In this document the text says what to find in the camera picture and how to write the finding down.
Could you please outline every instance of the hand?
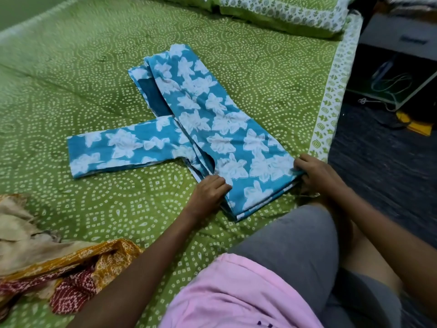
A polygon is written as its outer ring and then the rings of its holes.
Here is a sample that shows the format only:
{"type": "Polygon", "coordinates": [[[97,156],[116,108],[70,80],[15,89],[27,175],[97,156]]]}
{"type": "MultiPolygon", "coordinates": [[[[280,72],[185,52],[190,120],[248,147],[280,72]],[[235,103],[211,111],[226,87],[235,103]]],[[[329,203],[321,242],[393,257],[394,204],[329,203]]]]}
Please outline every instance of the hand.
{"type": "Polygon", "coordinates": [[[304,184],[315,192],[329,196],[339,188],[347,187],[333,168],[308,154],[301,154],[295,159],[294,167],[307,174],[302,176],[304,184]]]}
{"type": "Polygon", "coordinates": [[[223,197],[232,189],[226,184],[223,177],[218,175],[206,176],[194,189],[187,205],[181,215],[199,222],[217,209],[219,209],[223,197]]]}

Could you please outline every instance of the green pillow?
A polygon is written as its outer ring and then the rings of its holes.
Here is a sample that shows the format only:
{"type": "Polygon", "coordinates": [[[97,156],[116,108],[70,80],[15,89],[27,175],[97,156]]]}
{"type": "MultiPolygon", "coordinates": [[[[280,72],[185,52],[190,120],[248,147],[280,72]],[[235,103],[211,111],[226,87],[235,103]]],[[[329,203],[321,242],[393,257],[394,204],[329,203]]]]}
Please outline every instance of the green pillow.
{"type": "Polygon", "coordinates": [[[349,0],[213,0],[224,15],[307,37],[342,31],[349,0]]]}
{"type": "Polygon", "coordinates": [[[212,8],[212,0],[167,0],[176,2],[182,5],[192,5],[195,7],[203,8],[208,11],[211,11],[212,8]]]}

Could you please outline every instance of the green bedsheet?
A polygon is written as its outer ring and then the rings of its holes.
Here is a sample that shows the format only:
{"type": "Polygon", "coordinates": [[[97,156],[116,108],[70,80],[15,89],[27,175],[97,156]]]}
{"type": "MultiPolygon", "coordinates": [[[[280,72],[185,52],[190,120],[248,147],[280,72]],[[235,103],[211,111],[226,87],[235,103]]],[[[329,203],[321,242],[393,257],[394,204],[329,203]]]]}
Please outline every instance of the green bedsheet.
{"type": "MultiPolygon", "coordinates": [[[[237,105],[287,151],[327,158],[361,18],[343,40],[261,29],[155,0],[79,0],[0,41],[0,191],[31,194],[41,229],[67,239],[150,245],[196,182],[182,161],[73,180],[66,137],[154,118],[128,76],[146,55],[190,45],[237,105]]],[[[222,213],[196,232],[139,327],[158,325],[181,287],[216,256],[295,205],[283,195],[235,224],[222,213]]],[[[47,302],[22,298],[4,327],[62,327],[47,302]]]]}

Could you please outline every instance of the thigh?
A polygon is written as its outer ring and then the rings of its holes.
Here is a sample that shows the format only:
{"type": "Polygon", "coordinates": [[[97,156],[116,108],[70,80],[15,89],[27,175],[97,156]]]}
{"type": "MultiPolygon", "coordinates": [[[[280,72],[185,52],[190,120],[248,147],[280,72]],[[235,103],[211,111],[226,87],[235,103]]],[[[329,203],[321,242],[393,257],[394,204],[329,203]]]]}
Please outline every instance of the thigh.
{"type": "Polygon", "coordinates": [[[319,319],[325,328],[400,328],[401,302],[380,281],[341,268],[319,319]]]}
{"type": "Polygon", "coordinates": [[[229,253],[275,272],[291,285],[318,316],[334,286],[339,248],[330,213],[304,205],[254,233],[229,253]]]}

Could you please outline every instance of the person's left hand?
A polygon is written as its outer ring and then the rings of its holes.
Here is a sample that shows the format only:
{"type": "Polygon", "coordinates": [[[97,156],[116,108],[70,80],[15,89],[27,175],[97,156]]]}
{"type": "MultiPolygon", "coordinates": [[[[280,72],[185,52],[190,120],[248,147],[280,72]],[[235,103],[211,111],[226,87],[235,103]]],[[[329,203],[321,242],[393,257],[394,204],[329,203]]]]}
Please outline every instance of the person's left hand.
{"type": "Polygon", "coordinates": [[[196,222],[209,217],[219,209],[223,197],[231,189],[232,186],[226,184],[223,177],[206,176],[194,189],[181,215],[194,219],[196,222]]]}

